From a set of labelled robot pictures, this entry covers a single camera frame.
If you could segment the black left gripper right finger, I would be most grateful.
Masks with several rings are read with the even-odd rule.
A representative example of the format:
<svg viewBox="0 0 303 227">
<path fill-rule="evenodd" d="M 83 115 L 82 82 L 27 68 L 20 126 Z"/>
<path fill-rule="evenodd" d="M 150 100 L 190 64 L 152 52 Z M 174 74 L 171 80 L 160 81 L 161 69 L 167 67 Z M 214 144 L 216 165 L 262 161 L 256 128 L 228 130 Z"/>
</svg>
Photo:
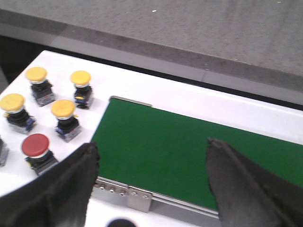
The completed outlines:
<svg viewBox="0 0 303 227">
<path fill-rule="evenodd" d="M 303 189 L 223 140 L 208 139 L 205 166 L 223 227 L 301 227 Z"/>
</svg>

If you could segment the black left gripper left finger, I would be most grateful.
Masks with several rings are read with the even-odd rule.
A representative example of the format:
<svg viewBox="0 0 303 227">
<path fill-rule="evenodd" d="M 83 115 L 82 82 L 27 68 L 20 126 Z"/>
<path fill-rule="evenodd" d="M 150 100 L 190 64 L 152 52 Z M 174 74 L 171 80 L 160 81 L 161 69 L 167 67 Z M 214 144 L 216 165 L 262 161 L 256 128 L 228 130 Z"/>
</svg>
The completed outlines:
<svg viewBox="0 0 303 227">
<path fill-rule="evenodd" d="M 84 143 L 32 182 L 0 198 L 2 227 L 83 227 L 99 153 Z"/>
</svg>

